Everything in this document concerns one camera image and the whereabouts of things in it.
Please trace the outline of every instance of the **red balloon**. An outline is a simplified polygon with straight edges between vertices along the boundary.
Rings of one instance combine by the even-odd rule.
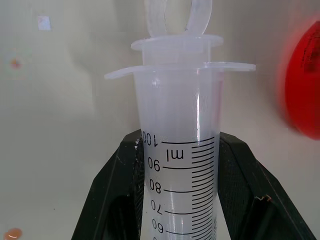
[[[295,48],[286,70],[284,91],[292,124],[308,137],[320,140],[320,21]]]

